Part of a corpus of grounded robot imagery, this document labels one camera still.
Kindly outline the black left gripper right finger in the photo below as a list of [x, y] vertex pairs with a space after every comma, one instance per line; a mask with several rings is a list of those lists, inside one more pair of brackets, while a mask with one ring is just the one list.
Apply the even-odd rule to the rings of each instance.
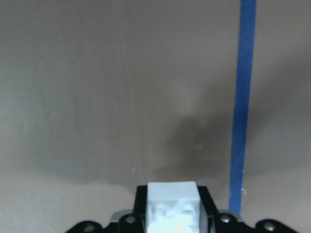
[[217, 209], [212, 196], [205, 186], [198, 186], [201, 198], [200, 230], [201, 233], [295, 233], [296, 230], [274, 219], [258, 221], [250, 227], [242, 218], [228, 210]]

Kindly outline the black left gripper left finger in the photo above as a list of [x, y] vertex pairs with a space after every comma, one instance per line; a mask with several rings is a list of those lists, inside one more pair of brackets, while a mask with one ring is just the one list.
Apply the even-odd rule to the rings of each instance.
[[116, 220], [103, 227], [100, 223], [84, 220], [71, 227], [69, 233], [145, 233], [145, 212], [147, 208], [147, 186], [141, 185], [136, 189], [133, 210], [122, 214]]

